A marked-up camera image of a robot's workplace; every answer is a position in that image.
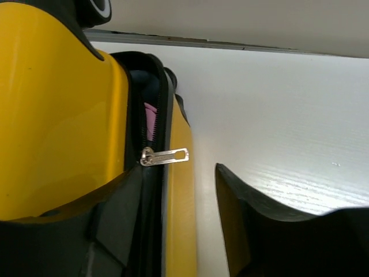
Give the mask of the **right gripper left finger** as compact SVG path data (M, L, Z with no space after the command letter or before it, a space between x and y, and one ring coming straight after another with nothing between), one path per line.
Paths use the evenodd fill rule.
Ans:
M70 203L1 222L2 276L122 276L130 256L142 170L135 166Z

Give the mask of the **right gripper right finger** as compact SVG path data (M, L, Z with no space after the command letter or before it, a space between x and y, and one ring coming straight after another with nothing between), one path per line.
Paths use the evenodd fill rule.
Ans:
M313 215L244 183L223 164L216 193L231 276L367 276L368 209Z

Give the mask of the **yellow hard-shell suitcase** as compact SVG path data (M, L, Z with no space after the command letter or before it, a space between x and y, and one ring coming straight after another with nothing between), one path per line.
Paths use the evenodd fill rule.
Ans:
M95 49L110 1L1 2L1 222L38 217L140 166L122 276L196 276L193 140L176 75Z

